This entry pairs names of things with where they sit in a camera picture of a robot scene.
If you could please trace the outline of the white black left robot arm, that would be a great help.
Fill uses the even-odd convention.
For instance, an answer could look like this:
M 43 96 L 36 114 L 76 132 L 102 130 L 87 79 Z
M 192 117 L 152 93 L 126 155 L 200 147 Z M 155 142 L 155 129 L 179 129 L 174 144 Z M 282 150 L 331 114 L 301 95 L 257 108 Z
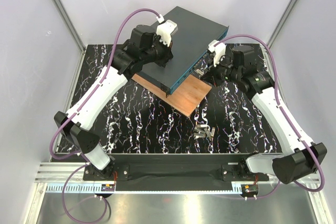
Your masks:
M 130 39 L 113 46 L 111 64 L 103 67 L 82 98 L 67 112 L 57 112 L 54 116 L 62 136 L 94 167 L 99 178 L 107 180 L 113 175 L 114 161 L 103 150 L 100 137 L 90 131 L 94 121 L 110 99 L 145 64 L 153 62 L 160 67 L 166 66 L 173 58 L 172 36 L 177 30 L 177 24 L 170 20 L 157 28 L 136 26 Z

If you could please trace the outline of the silver Netcore SFP module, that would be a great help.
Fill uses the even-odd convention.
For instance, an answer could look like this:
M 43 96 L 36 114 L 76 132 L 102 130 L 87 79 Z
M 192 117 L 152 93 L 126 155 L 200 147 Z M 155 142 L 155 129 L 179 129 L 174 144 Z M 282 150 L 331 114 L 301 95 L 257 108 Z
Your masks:
M 195 69 L 195 72 L 197 72 L 201 76 L 204 74 L 204 72 L 201 69 Z

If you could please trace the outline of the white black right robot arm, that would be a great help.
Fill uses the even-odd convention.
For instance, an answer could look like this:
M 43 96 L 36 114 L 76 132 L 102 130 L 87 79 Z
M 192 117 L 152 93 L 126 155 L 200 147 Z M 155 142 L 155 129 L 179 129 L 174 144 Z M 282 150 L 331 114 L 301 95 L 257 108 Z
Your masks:
M 259 70 L 257 51 L 248 45 L 228 50 L 224 43 L 214 41 L 208 53 L 211 59 L 202 79 L 214 86 L 236 84 L 265 117 L 281 146 L 281 153 L 251 154 L 238 167 L 239 176 L 250 180 L 257 173 L 270 174 L 289 184 L 317 172 L 327 148 L 316 144 L 293 118 L 275 92 L 271 75 Z

